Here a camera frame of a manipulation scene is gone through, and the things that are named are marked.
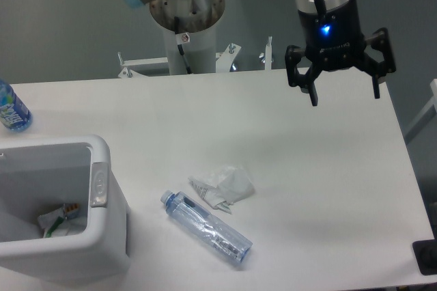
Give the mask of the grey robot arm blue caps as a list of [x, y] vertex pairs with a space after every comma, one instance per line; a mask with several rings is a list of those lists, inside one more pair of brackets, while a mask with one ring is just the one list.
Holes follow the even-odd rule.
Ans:
[[[225, 0], [124, 0], [130, 7], [148, 5], [155, 22], [168, 32], [167, 59], [171, 74], [216, 70], [213, 48], [203, 49], [194, 39], [222, 18]], [[357, 68], [371, 77], [373, 93], [396, 70], [385, 28], [371, 36], [361, 31], [356, 0], [295, 0], [305, 47], [290, 45], [285, 52], [287, 82], [318, 103], [315, 80], [322, 72]]]

